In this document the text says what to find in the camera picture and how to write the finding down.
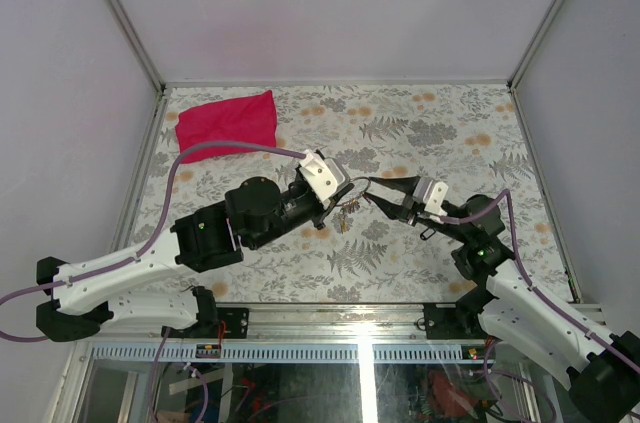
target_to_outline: table surface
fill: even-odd
[[[278,111],[278,146],[321,150],[341,161],[351,177],[431,176],[449,184],[447,197],[454,204],[476,193],[511,189],[525,265],[556,295],[571,300],[514,104],[506,86],[497,84],[173,88],[132,242],[148,238],[159,217],[169,167],[179,154],[174,128],[180,112],[267,89],[273,90]],[[296,164],[265,153],[185,164],[178,170],[166,226],[222,200],[252,176],[268,177],[284,189]],[[245,249],[242,263],[145,289],[176,292],[198,284],[211,288],[218,301],[245,303],[455,301],[474,286],[450,256],[459,245],[441,235],[422,242],[420,231],[387,220],[363,201],[348,215],[345,231],[334,212],[324,230],[309,223],[258,251]],[[510,245],[507,233],[504,241]]]

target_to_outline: white wall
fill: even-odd
[[[569,0],[519,90],[578,279],[640,333],[640,0]]]
[[[0,0],[0,294],[35,263],[103,254],[153,91],[102,0]],[[0,309],[35,336],[44,294]],[[0,340],[0,419],[40,423],[70,346]]]
[[[122,0],[167,81],[506,80],[551,0]]]

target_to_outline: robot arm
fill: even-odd
[[[37,327],[53,341],[73,341],[109,332],[154,332],[164,325],[175,336],[211,336],[217,314],[211,291],[135,292],[169,277],[221,268],[242,261],[242,247],[256,250],[311,220],[318,229],[340,198],[353,188],[334,160],[307,150],[286,191],[253,177],[228,191],[225,200],[176,220],[141,254],[136,245],[95,260],[69,264],[49,257],[37,266],[38,284],[62,281],[38,306]],[[111,271],[107,267],[130,260]],[[91,272],[94,276],[78,280]]]
[[[640,402],[640,339],[629,331],[613,334],[526,273],[498,238],[505,225],[494,200],[475,195],[458,207],[444,199],[447,186],[429,178],[370,180],[405,195],[398,205],[364,194],[388,218],[426,226],[432,233],[421,234],[423,240],[437,232],[462,243],[451,255],[462,276],[477,285],[456,302],[465,330],[479,326],[535,361],[590,421],[616,423]]]

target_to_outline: floral tablecloth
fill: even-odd
[[[173,88],[134,227],[133,242],[151,234],[169,167],[178,155],[174,127],[193,106],[262,93],[268,88]],[[275,87],[278,146],[319,149],[340,160],[352,177],[428,175],[446,181],[448,199],[462,204],[475,193],[513,191],[518,241],[525,264],[558,296],[570,300],[565,269],[536,184],[514,106],[504,85]],[[293,159],[249,153],[183,165],[172,193],[167,225],[220,201],[251,176],[284,189]],[[175,292],[192,284],[233,302],[444,302],[473,287],[450,253],[458,244],[387,220],[373,205],[342,228],[337,212],[327,227],[305,225],[245,260],[147,289]]]

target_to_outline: folded red fabric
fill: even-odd
[[[278,115],[271,90],[261,95],[214,101],[180,113],[176,135],[180,151],[210,140],[239,140],[276,146]],[[245,153],[248,148],[218,147],[196,151],[185,163],[212,156]]]

